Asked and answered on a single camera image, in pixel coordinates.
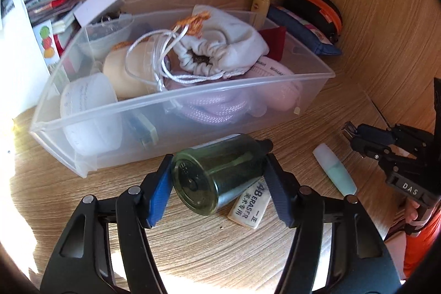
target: green bottle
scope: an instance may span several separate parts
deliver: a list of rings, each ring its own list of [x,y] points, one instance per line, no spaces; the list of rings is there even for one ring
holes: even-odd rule
[[[211,215],[263,176],[271,140],[235,134],[178,152],[171,164],[176,193],[200,215]]]

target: fruit sticker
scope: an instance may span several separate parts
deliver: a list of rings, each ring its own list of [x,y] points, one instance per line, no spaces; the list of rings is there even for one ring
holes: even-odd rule
[[[50,20],[34,27],[34,34],[40,46],[41,53],[45,58],[47,66],[56,64],[60,60],[57,48],[52,35],[52,24]]]

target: wooden table surface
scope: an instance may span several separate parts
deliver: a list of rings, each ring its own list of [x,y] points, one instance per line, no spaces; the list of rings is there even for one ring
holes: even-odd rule
[[[54,245],[82,197],[89,193],[98,199],[117,196],[155,171],[161,158],[102,169],[82,179],[28,134],[32,113],[33,110],[29,110],[15,120],[15,175],[9,185],[13,204],[37,241],[33,253],[36,269],[29,274],[32,282],[39,286]],[[380,234],[385,236],[399,197],[386,186],[384,173],[376,161],[362,159],[340,134],[342,125],[349,120],[355,125],[368,123],[384,127],[361,88],[337,71],[337,77],[328,81],[302,117],[252,135],[258,139],[271,138],[273,152],[283,169],[294,173],[301,184],[311,186],[322,195],[342,198],[312,154],[318,144],[327,143],[352,175],[358,197]],[[225,288],[238,293],[274,291],[294,230],[286,228],[278,219],[272,202],[257,230],[246,229],[227,219],[229,208],[210,217],[199,216],[184,206],[172,191],[163,219],[147,231],[169,293],[181,291],[182,286],[201,293],[224,292]],[[324,285],[326,280],[330,235],[330,226],[325,226],[316,286]],[[110,239],[117,282],[127,288],[122,278],[124,271],[114,226]]]

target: red sleeve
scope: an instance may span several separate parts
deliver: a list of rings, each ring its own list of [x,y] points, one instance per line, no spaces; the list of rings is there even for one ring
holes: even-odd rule
[[[437,239],[441,227],[441,211],[431,220],[417,237],[406,236],[406,251],[404,254],[404,275],[409,278],[415,268],[423,260],[432,244]]]

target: hand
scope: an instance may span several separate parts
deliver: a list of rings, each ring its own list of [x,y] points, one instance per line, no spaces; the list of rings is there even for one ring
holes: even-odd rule
[[[416,209],[420,206],[419,203],[406,198],[406,208],[404,210],[404,218],[406,219],[406,223],[410,224],[411,221],[415,221],[418,217],[418,212]]]

